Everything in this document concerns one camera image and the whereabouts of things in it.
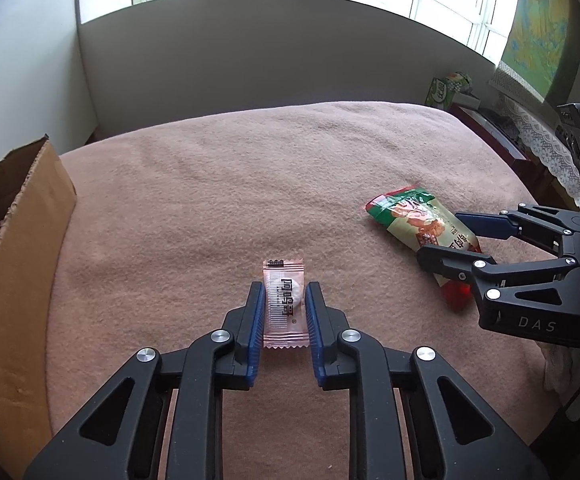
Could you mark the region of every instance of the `white lace tablecloth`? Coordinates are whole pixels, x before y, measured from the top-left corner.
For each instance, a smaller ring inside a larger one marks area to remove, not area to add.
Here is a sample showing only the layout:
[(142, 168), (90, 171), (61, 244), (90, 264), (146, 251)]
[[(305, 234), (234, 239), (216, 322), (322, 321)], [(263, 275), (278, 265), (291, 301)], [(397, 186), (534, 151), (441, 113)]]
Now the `white lace tablecloth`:
[(580, 209), (579, 170), (572, 161), (569, 150), (544, 124), (525, 108), (505, 95), (497, 101), (495, 111), (510, 117), (519, 130), (521, 141), (539, 158)]

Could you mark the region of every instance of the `pink candy wrapper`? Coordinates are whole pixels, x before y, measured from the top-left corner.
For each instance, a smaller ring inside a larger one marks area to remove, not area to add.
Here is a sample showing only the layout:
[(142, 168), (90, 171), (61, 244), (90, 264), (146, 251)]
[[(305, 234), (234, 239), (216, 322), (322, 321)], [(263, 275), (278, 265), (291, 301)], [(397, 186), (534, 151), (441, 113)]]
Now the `pink candy wrapper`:
[(303, 261), (265, 261), (263, 283), (266, 287), (263, 346), (310, 346), (308, 323), (305, 320)]

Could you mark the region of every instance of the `green and red snack bag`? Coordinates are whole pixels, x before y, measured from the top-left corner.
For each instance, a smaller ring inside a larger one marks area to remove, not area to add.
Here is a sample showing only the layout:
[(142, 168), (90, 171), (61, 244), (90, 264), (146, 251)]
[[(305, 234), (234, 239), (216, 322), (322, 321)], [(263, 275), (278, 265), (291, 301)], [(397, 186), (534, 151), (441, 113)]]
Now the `green and red snack bag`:
[[(366, 211), (413, 251), (426, 244), (435, 244), (481, 253), (474, 233), (434, 195), (419, 187), (405, 187), (379, 195), (366, 204)], [(435, 278), (452, 311), (458, 312), (468, 305), (472, 299), (470, 285), (452, 282), (438, 274)]]

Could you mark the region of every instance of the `candy packet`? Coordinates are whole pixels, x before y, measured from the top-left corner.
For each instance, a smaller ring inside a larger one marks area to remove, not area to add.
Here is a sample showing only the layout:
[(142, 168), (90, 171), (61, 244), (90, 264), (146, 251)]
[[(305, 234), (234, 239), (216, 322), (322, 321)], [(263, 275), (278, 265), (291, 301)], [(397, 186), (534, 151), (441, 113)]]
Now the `candy packet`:
[[(379, 195), (366, 204), (366, 211), (413, 251), (435, 244), (481, 253), (473, 232), (424, 189), (405, 187)], [(434, 276), (452, 311), (468, 305), (472, 298), (470, 285)]]
[(263, 262), (266, 314), (265, 348), (309, 346), (304, 304), (304, 263), (301, 260)]

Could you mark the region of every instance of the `pink blanket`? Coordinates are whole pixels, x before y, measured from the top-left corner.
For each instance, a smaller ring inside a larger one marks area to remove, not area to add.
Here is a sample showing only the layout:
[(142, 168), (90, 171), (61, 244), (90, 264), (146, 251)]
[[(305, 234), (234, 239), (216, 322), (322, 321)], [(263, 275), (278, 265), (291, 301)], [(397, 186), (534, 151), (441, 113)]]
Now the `pink blanket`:
[[(268, 257), (301, 256), (326, 301), (385, 346), (439, 351), (526, 441), (557, 408), (534, 342), (445, 306), (414, 252), (363, 210), (415, 185), (452, 211), (532, 202), (450, 115), (334, 103), (164, 124), (67, 153), (78, 193), (48, 327), (54, 430), (137, 349), (189, 345), (243, 304)], [(481, 240), (500, 262), (545, 258)], [(348, 400), (318, 389), (308, 349), (266, 350), (256, 386), (224, 397), (225, 478), (347, 477)]]

